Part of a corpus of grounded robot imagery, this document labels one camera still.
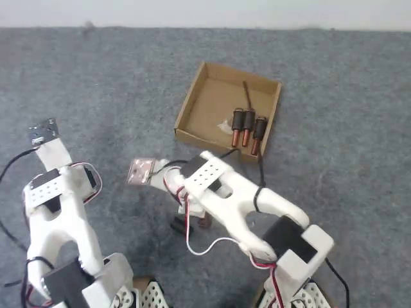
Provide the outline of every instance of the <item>cardboard box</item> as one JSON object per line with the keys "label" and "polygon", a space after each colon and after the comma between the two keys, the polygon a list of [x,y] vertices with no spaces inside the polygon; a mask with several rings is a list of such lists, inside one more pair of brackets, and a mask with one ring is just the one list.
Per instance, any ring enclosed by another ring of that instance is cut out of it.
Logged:
{"label": "cardboard box", "polygon": [[[264,154],[281,82],[215,63],[201,64],[177,117],[174,128],[176,138],[211,151],[229,151],[232,112],[235,108],[247,109],[243,81],[247,82],[256,117],[265,116],[268,119],[267,130],[261,143],[261,153]],[[241,146],[242,140],[241,133],[238,148],[243,158],[256,162],[257,157],[250,154],[252,138],[246,148]]]}

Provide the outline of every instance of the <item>white wall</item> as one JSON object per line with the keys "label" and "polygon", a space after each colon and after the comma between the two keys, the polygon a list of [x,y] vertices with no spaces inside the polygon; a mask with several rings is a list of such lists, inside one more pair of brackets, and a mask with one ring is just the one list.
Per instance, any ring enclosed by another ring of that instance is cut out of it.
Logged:
{"label": "white wall", "polygon": [[0,0],[0,26],[411,30],[410,0]]}

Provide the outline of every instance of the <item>gray carpet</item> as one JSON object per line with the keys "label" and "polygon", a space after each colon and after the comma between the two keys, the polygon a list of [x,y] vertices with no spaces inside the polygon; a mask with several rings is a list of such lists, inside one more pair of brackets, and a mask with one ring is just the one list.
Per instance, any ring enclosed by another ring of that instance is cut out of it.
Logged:
{"label": "gray carpet", "polygon": [[[231,243],[204,257],[186,250],[160,191],[125,185],[133,157],[190,158],[173,124],[203,60],[284,83],[265,159],[268,186],[301,206],[335,239],[330,255],[352,307],[409,307],[411,293],[411,34],[322,30],[0,30],[1,165],[29,147],[26,128],[58,119],[74,160],[92,162],[104,190],[86,208],[103,253],[122,252],[154,274],[175,307],[247,307],[266,277]],[[42,171],[32,155],[0,186],[1,219],[28,243],[22,187]],[[255,166],[249,173],[258,179]],[[251,215],[262,234],[273,222]],[[205,247],[225,230],[193,234]],[[1,282],[24,255],[0,234]],[[64,247],[63,259],[73,255]],[[323,266],[317,279],[344,306]],[[19,288],[0,290],[19,306]]]}

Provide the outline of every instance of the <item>copper cylinder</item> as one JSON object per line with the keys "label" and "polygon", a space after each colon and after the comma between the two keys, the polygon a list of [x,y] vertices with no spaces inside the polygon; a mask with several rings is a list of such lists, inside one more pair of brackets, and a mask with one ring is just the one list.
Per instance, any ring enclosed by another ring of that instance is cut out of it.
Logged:
{"label": "copper cylinder", "polygon": [[232,131],[232,142],[231,142],[231,146],[233,148],[237,148],[239,138],[240,138],[240,131],[239,130],[233,130]]}
{"label": "copper cylinder", "polygon": [[259,139],[254,139],[254,142],[252,144],[252,149],[251,149],[251,155],[257,155],[258,154],[259,144],[260,144],[260,140]]}
{"label": "copper cylinder", "polygon": [[248,146],[249,139],[250,139],[250,130],[246,129],[244,130],[244,136],[243,136],[243,147],[244,148]]}

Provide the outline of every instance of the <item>black cable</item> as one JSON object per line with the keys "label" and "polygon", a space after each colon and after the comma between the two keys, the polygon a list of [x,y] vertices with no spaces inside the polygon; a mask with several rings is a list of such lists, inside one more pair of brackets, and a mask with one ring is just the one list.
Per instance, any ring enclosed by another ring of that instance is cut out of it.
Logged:
{"label": "black cable", "polygon": [[27,308],[27,303],[32,306],[32,307],[40,307],[40,308],[47,308],[49,306],[43,306],[43,305],[35,305],[30,302],[30,300],[27,298],[27,282],[28,282],[28,264],[30,264],[33,261],[42,261],[45,265],[49,267],[49,269],[54,269],[54,266],[50,261],[48,261],[45,257],[33,257],[29,260],[26,261],[26,266],[24,269],[24,277],[22,280],[21,284],[21,291],[20,291],[20,302],[21,302],[21,307],[22,308]]}
{"label": "black cable", "polygon": [[341,283],[344,285],[345,288],[345,306],[349,308],[349,287],[347,282],[341,277],[341,275],[337,272],[337,270],[334,268],[334,266],[331,264],[328,258],[326,258],[326,263],[330,270],[334,273],[335,276],[341,281]]}
{"label": "black cable", "polygon": [[13,282],[7,282],[5,284],[3,284],[3,287],[14,287],[14,286],[18,286],[19,284],[21,284],[21,280],[16,280]]}
{"label": "black cable", "polygon": [[159,170],[157,170],[156,172],[153,172],[153,173],[150,175],[150,178],[151,178],[153,175],[158,175],[161,171],[163,171],[163,170],[166,169],[167,167],[170,167],[170,166],[173,166],[173,165],[178,165],[178,164],[187,164],[187,163],[188,163],[188,161],[187,161],[187,160],[184,160],[184,159],[171,160],[171,161],[169,161],[167,164],[165,164],[164,166],[162,166]]}
{"label": "black cable", "polygon": [[247,173],[247,168],[245,167],[245,164],[244,164],[243,160],[241,159],[241,150],[240,150],[240,149],[238,149],[238,148],[231,149],[231,150],[229,150],[228,152],[224,153],[223,155],[220,155],[220,159],[224,159],[225,157],[233,154],[233,153],[236,152],[236,151],[238,152],[238,156],[237,156],[237,158],[238,158],[238,164],[240,165],[240,168],[241,168],[241,170],[243,171],[244,177],[245,177],[247,180],[249,180],[250,177],[249,177],[249,175],[248,175],[248,173]]}
{"label": "black cable", "polygon": [[247,86],[247,82],[243,81],[243,86],[244,86],[244,91],[245,91],[245,98],[247,99],[247,106],[249,109],[252,109],[249,87]]}
{"label": "black cable", "polygon": [[[30,153],[34,152],[35,150],[37,150],[37,148],[35,149],[30,149],[27,151],[24,151],[20,154],[18,154],[16,157],[14,157],[13,159],[11,159],[11,161],[9,161],[6,165],[6,167],[4,167],[3,172],[0,175],[0,183],[3,180],[4,175],[6,174],[8,168],[10,168],[10,166],[19,158],[24,157],[26,155],[29,155]],[[7,235],[7,237],[17,246],[19,247],[22,251],[27,252],[27,247],[26,245],[24,245],[20,240],[18,240],[18,238],[16,238],[10,231],[9,229],[6,228],[6,226],[3,224],[3,222],[0,220],[0,229],[4,232],[4,234]]]}
{"label": "black cable", "polygon": [[252,203],[254,204],[254,207],[256,208],[256,211],[259,212],[259,208],[257,205],[257,198],[260,194],[260,192],[265,188],[266,183],[264,179],[264,164],[263,164],[263,156],[261,155],[260,150],[258,150],[258,168],[259,168],[259,184],[258,184],[258,189],[256,191],[256,194],[254,195],[254,198],[252,200]]}

